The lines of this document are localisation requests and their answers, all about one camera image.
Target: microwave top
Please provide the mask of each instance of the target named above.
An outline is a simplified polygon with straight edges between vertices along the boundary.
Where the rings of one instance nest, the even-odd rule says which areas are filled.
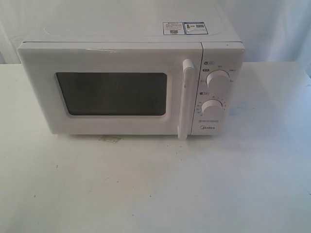
[[[67,0],[24,42],[241,42],[213,0]]]

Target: white microwave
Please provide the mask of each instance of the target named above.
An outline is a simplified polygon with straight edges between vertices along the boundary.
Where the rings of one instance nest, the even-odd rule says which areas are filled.
[[[66,1],[18,48],[52,133],[218,134],[244,46],[210,0]]]

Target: white backdrop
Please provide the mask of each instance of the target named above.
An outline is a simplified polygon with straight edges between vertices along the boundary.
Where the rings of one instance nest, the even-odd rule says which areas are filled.
[[[63,0],[1,0],[0,52],[19,63],[16,48]],[[245,61],[311,64],[311,0],[216,0],[246,47]]]

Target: midea logo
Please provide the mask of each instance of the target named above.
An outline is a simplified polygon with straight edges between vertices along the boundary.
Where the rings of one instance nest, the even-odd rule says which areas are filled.
[[[201,129],[201,130],[214,130],[215,127],[210,127],[210,126],[201,125],[201,126],[200,126],[200,129]]]

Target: timer knob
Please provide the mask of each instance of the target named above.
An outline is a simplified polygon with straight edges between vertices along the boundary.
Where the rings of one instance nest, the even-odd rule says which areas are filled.
[[[224,117],[223,105],[218,100],[208,100],[202,104],[204,118],[222,120]]]
[[[230,87],[230,77],[224,70],[216,70],[207,76],[206,84],[215,93],[225,92]]]

